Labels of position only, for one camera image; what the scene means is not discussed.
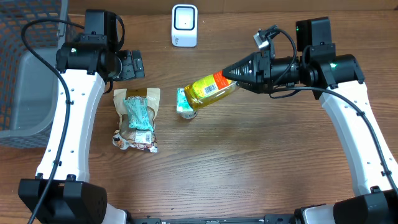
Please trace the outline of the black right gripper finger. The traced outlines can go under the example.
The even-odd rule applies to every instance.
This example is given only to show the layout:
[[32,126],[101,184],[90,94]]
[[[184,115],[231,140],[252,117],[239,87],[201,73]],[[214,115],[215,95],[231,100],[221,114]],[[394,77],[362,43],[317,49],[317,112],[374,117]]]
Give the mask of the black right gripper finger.
[[264,93],[264,86],[263,85],[253,85],[244,82],[236,82],[237,86],[240,88],[244,88],[253,93]]
[[259,74],[260,52],[254,52],[242,60],[223,69],[223,76],[237,82],[261,82]]

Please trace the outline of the teal snack packet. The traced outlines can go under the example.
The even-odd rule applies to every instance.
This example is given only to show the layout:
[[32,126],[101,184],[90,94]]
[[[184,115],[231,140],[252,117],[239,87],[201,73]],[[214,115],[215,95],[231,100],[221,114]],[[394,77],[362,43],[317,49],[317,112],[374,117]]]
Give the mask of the teal snack packet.
[[134,96],[123,100],[123,102],[127,109],[129,128],[143,131],[154,131],[147,111],[146,98]]

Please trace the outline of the green lid jar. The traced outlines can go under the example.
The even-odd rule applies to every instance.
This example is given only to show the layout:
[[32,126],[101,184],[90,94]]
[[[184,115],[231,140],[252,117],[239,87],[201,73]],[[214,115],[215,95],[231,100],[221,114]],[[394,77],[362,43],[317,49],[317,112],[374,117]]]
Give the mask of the green lid jar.
[[183,108],[179,112],[179,115],[184,119],[193,119],[197,114],[198,111],[191,108]]

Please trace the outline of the tissue pack white green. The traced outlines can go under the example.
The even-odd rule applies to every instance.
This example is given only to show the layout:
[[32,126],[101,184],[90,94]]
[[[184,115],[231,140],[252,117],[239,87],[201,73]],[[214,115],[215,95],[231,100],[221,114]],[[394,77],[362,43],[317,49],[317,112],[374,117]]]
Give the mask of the tissue pack white green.
[[187,97],[185,96],[185,89],[177,89],[177,112],[178,113],[193,113],[194,110],[189,105]]

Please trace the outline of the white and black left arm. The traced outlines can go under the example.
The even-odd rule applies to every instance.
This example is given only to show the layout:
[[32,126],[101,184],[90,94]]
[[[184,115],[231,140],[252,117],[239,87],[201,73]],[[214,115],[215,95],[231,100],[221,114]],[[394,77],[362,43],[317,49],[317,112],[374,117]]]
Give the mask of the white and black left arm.
[[105,84],[144,77],[141,53],[122,50],[104,35],[80,36],[56,54],[55,115],[34,179],[21,179],[18,195],[41,223],[132,223],[127,210],[108,203],[106,190],[89,182],[89,150]]

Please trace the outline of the brown snack bag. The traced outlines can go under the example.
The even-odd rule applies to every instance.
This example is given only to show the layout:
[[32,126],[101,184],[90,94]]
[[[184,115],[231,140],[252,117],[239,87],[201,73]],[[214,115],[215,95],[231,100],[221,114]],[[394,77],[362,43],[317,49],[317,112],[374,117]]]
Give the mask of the brown snack bag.
[[160,89],[117,89],[113,93],[113,102],[119,115],[119,129],[114,132],[113,144],[122,150],[134,148],[158,152],[155,119]]

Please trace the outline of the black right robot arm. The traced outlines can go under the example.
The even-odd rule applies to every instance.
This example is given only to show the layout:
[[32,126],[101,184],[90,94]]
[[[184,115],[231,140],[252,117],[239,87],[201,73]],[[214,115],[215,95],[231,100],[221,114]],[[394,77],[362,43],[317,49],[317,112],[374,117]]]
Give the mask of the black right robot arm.
[[259,50],[226,67],[223,76],[273,99],[311,91],[329,115],[345,152],[354,197],[334,204],[268,215],[266,223],[396,223],[397,162],[389,150],[368,98],[365,77],[353,55],[337,55],[327,17],[296,23],[293,55],[276,58],[277,26],[259,30]]

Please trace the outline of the yellow oil bottle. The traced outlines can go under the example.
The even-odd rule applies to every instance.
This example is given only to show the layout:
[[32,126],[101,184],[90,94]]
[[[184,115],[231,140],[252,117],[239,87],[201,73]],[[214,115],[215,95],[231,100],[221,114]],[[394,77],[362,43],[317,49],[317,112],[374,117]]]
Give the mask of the yellow oil bottle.
[[225,98],[237,89],[237,81],[225,78],[220,70],[187,85],[184,92],[188,104],[194,110],[199,110]]

